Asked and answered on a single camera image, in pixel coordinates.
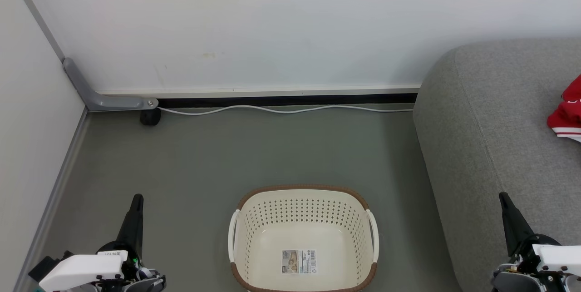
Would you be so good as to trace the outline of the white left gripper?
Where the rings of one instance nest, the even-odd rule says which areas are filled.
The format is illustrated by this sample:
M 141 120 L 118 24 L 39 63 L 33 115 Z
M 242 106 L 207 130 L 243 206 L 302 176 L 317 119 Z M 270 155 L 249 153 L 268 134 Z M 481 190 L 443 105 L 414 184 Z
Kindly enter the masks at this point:
M 62 259 L 46 257 L 38 265 L 40 288 L 64 291 L 101 281 L 125 284 L 135 279 L 143 253 L 143 206 L 143 195 L 136 193 L 117 241 L 105 244 L 96 254 L 66 252 Z

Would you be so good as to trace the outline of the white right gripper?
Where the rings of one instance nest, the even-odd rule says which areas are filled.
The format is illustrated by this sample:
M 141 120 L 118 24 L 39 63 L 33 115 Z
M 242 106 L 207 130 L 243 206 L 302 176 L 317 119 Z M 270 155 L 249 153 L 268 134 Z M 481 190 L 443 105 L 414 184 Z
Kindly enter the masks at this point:
M 510 195 L 499 194 L 507 255 L 514 259 L 516 271 L 525 275 L 556 272 L 581 274 L 581 247 L 562 246 L 544 234 L 534 234 Z

